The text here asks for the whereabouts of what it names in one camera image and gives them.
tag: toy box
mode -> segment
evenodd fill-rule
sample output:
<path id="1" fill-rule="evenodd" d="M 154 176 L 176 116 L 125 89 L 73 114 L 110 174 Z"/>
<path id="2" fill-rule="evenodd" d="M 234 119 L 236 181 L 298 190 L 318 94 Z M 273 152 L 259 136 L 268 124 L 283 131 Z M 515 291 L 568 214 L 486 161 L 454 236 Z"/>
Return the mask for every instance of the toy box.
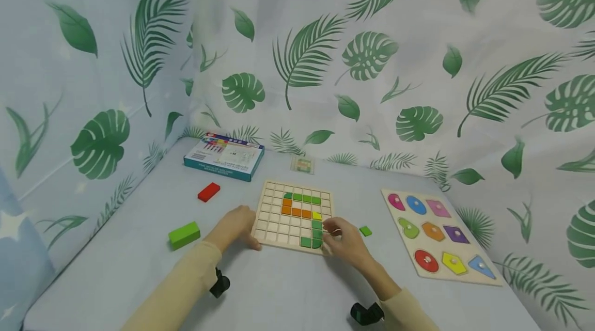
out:
<path id="1" fill-rule="evenodd" d="M 208 132 L 184 156 L 184 166 L 252 181 L 264 155 L 264 146 Z"/>

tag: wooden peg puzzle board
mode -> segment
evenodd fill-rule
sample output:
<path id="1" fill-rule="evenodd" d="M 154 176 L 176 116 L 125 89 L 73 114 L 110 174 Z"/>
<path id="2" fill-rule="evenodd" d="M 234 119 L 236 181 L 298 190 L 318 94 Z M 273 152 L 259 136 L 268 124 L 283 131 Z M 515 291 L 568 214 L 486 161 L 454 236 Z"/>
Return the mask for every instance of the wooden peg puzzle board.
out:
<path id="1" fill-rule="evenodd" d="M 382 195 L 420 277 L 502 285 L 500 273 L 442 198 L 385 189 Z"/>
<path id="2" fill-rule="evenodd" d="M 252 235 L 265 245 L 322 255 L 322 222 L 332 216 L 329 191 L 267 180 Z"/>

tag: red rectangular block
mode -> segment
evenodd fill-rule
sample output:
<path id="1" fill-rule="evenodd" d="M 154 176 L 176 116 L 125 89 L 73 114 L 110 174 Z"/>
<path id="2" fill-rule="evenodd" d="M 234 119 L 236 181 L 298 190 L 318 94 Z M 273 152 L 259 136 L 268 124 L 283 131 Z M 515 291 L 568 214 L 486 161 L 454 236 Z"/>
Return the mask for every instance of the red rectangular block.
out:
<path id="1" fill-rule="evenodd" d="M 222 187 L 212 182 L 209 184 L 209 186 L 205 187 L 202 191 L 200 191 L 200 193 L 198 194 L 198 199 L 200 199 L 203 202 L 207 202 L 209 199 L 211 199 L 213 195 L 217 194 L 217 192 L 221 188 Z"/>

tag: hand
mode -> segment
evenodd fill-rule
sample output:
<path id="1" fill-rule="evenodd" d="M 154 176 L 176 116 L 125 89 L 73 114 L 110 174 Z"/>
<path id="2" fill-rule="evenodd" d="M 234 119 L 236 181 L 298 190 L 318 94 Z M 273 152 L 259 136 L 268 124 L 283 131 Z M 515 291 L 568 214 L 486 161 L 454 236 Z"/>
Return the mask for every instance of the hand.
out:
<path id="1" fill-rule="evenodd" d="M 364 244 L 359 230 L 347 220 L 331 217 L 323 221 L 322 226 L 328 231 L 322 235 L 322 239 L 334 256 L 342 258 L 358 270 L 366 264 L 373 263 L 372 255 Z M 333 238 L 336 236 L 341 236 L 341 240 L 336 241 Z"/>
<path id="2" fill-rule="evenodd" d="M 257 215 L 248 206 L 238 206 L 229 211 L 204 238 L 223 253 L 238 238 L 246 242 L 249 248 L 261 250 L 262 246 L 250 235 Z"/>

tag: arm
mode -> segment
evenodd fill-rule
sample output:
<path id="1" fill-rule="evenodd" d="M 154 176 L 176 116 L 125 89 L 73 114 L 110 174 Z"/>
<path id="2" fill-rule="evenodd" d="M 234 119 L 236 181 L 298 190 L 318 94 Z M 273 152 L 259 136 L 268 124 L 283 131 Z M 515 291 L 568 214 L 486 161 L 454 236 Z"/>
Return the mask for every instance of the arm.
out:
<path id="1" fill-rule="evenodd" d="M 232 242 L 243 238 L 250 248 L 261 249 L 250 236 L 255 217 L 247 206 L 229 211 L 201 243 L 184 254 L 122 330 L 178 330 L 196 301 L 215 285 L 215 266 Z"/>
<path id="2" fill-rule="evenodd" d="M 438 331 L 418 300 L 407 289 L 401 289 L 373 259 L 355 226 L 340 217 L 329 218 L 322 224 L 328 231 L 323 237 L 327 248 L 356 268 L 378 296 L 387 331 Z M 341 240 L 335 240 L 336 236 L 341 236 Z"/>

